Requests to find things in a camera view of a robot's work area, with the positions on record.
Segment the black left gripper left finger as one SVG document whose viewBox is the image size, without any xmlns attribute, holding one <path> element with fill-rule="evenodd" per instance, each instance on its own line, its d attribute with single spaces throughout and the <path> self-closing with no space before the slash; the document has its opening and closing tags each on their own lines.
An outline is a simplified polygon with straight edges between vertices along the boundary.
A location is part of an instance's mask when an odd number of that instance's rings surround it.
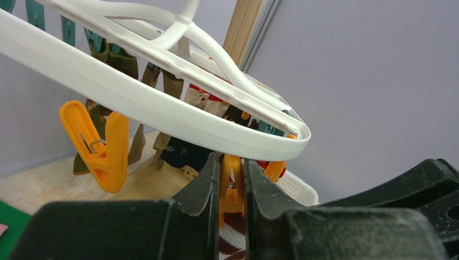
<svg viewBox="0 0 459 260">
<path fill-rule="evenodd" d="M 219 159 L 171 199 L 56 201 L 31 218 L 10 259 L 218 259 Z"/>
</svg>

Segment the orange clothes clip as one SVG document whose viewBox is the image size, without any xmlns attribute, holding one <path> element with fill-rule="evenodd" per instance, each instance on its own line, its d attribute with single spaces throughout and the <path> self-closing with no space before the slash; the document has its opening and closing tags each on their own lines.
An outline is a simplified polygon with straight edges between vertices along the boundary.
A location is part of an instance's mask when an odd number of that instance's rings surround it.
<svg viewBox="0 0 459 260">
<path fill-rule="evenodd" d="M 59 117 L 99 187 L 108 193 L 118 193 L 127 177 L 129 119 L 112 112 L 106 121 L 106 138 L 102 139 L 83 103 L 66 102 L 59 110 Z"/>
<path fill-rule="evenodd" d="M 219 228 L 224 225 L 224 213 L 242 213 L 245 206 L 244 171 L 241 158 L 225 154 L 219 179 Z"/>
</svg>

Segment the teal clothes clip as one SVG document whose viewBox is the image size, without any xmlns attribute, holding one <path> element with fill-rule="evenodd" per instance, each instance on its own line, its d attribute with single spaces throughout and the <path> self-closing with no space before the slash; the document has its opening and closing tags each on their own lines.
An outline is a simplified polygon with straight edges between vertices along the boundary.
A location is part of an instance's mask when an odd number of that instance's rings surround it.
<svg viewBox="0 0 459 260">
<path fill-rule="evenodd" d="M 261 120 L 259 120 L 259 125 L 258 125 L 257 130 L 263 133 L 272 134 L 272 135 L 276 135 L 280 137 L 285 136 L 285 133 L 282 130 L 275 128 L 274 126 L 269 125 L 268 123 L 261 121 Z"/>
</svg>

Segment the wooden hanger rack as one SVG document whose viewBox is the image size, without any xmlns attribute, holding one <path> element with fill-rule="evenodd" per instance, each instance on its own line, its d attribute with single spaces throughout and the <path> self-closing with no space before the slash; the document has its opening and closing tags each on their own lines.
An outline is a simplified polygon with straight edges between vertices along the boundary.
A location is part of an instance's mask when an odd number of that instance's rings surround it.
<svg viewBox="0 0 459 260">
<path fill-rule="evenodd" d="M 252 33 L 255 28 L 260 9 L 261 1 L 237 1 L 233 16 L 226 34 L 223 48 L 230 57 L 240 66 L 245 56 Z M 142 76 L 142 82 L 155 88 L 159 75 L 163 75 L 163 87 L 165 93 L 179 97 L 183 91 L 183 80 L 174 76 L 157 66 L 147 66 Z M 250 115 L 230 105 L 225 101 L 218 101 L 215 96 L 205 93 L 202 89 L 190 84 L 185 99 L 196 102 L 204 111 L 220 116 L 224 119 L 244 119 L 251 126 L 256 122 Z M 162 132 L 158 133 L 153 148 L 154 155 L 143 162 L 133 174 L 120 192 L 109 196 L 110 200 L 131 200 L 131 199 L 165 199 L 170 198 L 182 190 L 188 183 L 198 176 L 198 171 L 189 165 L 183 168 L 175 168 L 168 162 L 161 159 L 162 152 L 170 143 L 171 137 Z"/>
</svg>

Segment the white plastic laundry basket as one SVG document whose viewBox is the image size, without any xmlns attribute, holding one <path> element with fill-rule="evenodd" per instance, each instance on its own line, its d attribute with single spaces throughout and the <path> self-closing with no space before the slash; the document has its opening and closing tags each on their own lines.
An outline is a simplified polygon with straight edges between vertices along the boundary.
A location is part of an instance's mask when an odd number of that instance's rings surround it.
<svg viewBox="0 0 459 260">
<path fill-rule="evenodd" d="M 316 190 L 288 170 L 279 178 L 277 185 L 302 205 L 314 206 L 319 204 L 319 196 Z"/>
</svg>

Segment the navy white red hanging sock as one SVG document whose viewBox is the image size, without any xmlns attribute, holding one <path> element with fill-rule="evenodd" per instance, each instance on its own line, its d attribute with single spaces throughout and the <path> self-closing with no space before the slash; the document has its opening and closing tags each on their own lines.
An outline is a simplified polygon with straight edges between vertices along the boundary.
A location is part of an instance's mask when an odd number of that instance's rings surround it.
<svg viewBox="0 0 459 260">
<path fill-rule="evenodd" d="M 222 117 L 229 107 L 229 103 L 194 84 L 189 85 L 185 102 L 219 117 Z M 210 153 L 211 150 L 208 148 L 171 137 L 162 150 L 160 159 L 175 168 L 191 168 L 200 172 Z"/>
</svg>

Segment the taupe sock maroon striped cuff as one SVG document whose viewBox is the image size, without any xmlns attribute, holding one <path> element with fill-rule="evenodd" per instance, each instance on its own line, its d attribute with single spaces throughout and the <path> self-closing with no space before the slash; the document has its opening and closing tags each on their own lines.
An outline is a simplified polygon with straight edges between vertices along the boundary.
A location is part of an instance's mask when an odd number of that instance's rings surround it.
<svg viewBox="0 0 459 260">
<path fill-rule="evenodd" d="M 245 220 L 242 213 L 224 213 L 219 229 L 219 259 L 245 259 Z"/>
</svg>

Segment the white round clip hanger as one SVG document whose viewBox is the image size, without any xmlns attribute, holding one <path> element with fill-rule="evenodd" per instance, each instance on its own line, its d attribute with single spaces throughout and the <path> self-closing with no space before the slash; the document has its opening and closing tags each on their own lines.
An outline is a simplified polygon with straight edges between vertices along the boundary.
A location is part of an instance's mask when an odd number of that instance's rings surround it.
<svg viewBox="0 0 459 260">
<path fill-rule="evenodd" d="M 1 54 L 114 112 L 172 137 L 223 153 L 267 161 L 296 158 L 312 135 L 275 90 L 241 71 L 195 23 L 199 1 L 173 12 L 134 1 L 42 1 L 96 38 L 194 84 L 282 130 L 276 136 L 241 126 L 126 75 L 8 11 L 1 11 Z"/>
</svg>

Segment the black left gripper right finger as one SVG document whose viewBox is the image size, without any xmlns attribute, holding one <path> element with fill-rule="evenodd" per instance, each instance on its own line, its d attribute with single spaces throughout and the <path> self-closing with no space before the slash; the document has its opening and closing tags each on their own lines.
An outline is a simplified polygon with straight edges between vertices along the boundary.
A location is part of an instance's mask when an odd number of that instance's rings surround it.
<svg viewBox="0 0 459 260">
<path fill-rule="evenodd" d="M 304 206 L 244 165 L 247 259 L 447 259 L 427 218 L 397 207 Z"/>
</svg>

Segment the green cloth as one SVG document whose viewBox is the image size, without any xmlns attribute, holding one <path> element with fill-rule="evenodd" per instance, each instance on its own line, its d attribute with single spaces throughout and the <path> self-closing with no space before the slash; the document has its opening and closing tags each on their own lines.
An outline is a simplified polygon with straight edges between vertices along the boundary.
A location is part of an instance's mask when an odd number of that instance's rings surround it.
<svg viewBox="0 0 459 260">
<path fill-rule="evenodd" d="M 8 259 L 31 215 L 1 201 L 1 259 Z"/>
</svg>

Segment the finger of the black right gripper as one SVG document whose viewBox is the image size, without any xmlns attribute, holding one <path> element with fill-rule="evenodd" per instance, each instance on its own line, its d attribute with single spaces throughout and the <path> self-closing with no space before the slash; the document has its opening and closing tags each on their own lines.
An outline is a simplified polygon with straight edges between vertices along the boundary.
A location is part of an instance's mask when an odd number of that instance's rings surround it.
<svg viewBox="0 0 459 260">
<path fill-rule="evenodd" d="M 415 209 L 446 248 L 458 247 L 458 170 L 444 159 L 426 159 L 386 183 L 324 206 Z"/>
</svg>

